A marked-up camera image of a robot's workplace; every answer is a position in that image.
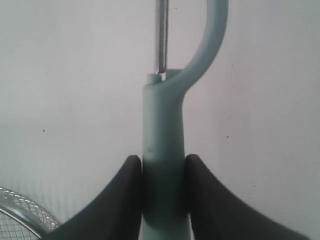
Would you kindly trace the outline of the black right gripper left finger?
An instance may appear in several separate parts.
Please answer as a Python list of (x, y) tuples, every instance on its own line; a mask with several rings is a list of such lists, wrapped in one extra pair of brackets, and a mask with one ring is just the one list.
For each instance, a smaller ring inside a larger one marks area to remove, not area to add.
[(127, 158), (107, 187), (46, 240), (137, 240), (142, 222), (142, 163)]

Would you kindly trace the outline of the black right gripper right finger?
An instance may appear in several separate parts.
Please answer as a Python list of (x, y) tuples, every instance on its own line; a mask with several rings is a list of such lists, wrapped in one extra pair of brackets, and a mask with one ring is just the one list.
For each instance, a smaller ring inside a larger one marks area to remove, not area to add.
[(185, 194), (196, 240), (306, 240), (239, 199), (195, 154), (185, 160)]

